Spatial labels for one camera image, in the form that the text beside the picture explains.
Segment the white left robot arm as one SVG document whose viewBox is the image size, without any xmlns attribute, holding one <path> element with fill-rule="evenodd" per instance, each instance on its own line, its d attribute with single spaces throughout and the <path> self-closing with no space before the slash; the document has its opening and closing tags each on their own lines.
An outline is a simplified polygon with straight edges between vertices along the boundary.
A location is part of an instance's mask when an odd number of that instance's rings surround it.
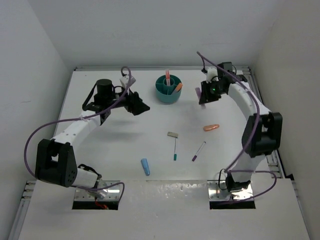
<svg viewBox="0 0 320 240">
<path fill-rule="evenodd" d="M 79 119 L 52 139 L 37 146 L 35 177 L 62 187 L 97 188 L 101 175 L 88 166 L 78 166 L 75 152 L 90 133 L 101 126 L 113 108 L 125 108 L 134 116 L 150 110 L 139 94 L 131 91 L 134 77 L 120 79 L 120 92 L 110 79 L 99 79 L 82 104 Z"/>
</svg>

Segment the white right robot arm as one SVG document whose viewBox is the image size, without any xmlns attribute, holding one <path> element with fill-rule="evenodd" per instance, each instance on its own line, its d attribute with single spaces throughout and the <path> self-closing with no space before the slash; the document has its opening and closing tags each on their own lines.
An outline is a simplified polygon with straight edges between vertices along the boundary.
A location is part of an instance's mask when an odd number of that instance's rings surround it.
<svg viewBox="0 0 320 240">
<path fill-rule="evenodd" d="M 246 120 L 241 137 L 242 149 L 225 169 L 225 190 L 237 192 L 249 186 L 261 161 L 280 147 L 283 117 L 263 105 L 251 90 L 247 78 L 236 74 L 231 62 L 203 67 L 201 71 L 206 79 L 201 82 L 199 105 L 218 101 L 222 95 L 227 95 Z"/>
</svg>

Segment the orange highlighter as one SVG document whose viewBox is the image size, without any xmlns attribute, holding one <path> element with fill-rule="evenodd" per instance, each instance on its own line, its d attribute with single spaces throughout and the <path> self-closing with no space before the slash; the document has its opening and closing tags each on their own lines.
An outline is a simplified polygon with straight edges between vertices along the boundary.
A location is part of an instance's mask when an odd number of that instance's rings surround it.
<svg viewBox="0 0 320 240">
<path fill-rule="evenodd" d="M 203 127 L 203 130 L 204 130 L 205 132 L 209 132 L 209 131 L 213 131 L 213 130 L 215 130 L 215 129 L 218 129 L 219 127 L 220 127 L 219 124 L 211 124 L 211 125 L 206 125 L 206 126 L 204 126 L 204 127 Z"/>
</svg>

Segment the blue highlighter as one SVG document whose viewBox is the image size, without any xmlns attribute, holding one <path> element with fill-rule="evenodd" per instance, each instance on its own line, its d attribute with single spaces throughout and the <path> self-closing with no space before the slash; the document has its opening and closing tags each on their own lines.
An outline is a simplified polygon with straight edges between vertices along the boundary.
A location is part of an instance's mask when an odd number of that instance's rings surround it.
<svg viewBox="0 0 320 240">
<path fill-rule="evenodd" d="M 150 171 L 150 167 L 149 167 L 149 164 L 148 164 L 148 160 L 146 158 L 143 158 L 143 159 L 141 159 L 140 162 L 141 162 L 144 174 L 146 176 L 149 176 L 151 174 L 151 171 Z"/>
</svg>

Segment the pink highlighter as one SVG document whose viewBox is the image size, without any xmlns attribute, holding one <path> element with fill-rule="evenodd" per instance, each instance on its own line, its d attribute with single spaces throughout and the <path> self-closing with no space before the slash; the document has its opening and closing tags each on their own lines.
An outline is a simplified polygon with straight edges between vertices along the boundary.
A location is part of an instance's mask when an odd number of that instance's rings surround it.
<svg viewBox="0 0 320 240">
<path fill-rule="evenodd" d="M 195 88 L 195 91 L 196 91 L 198 100 L 200 100 L 200 99 L 201 99 L 201 93 L 202 93 L 201 90 L 200 90 L 200 88 L 199 88 L 199 87 L 196 87 L 196 88 Z M 205 108 L 206 108 L 206 106 L 205 106 L 204 104 L 201 104 L 200 107 L 201 107 L 201 109 L 205 109 Z"/>
</svg>

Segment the orange capped grey marker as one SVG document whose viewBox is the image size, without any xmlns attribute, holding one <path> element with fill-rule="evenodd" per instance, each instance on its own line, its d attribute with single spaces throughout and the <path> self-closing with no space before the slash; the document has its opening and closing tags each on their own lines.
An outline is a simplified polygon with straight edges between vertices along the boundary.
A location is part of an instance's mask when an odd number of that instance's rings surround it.
<svg viewBox="0 0 320 240">
<path fill-rule="evenodd" d="M 172 95 L 173 94 L 176 94 L 176 93 L 178 93 L 180 90 L 181 90 L 181 88 L 183 87 L 183 84 L 180 82 L 176 87 L 175 87 L 175 89 L 172 91 Z"/>
</svg>

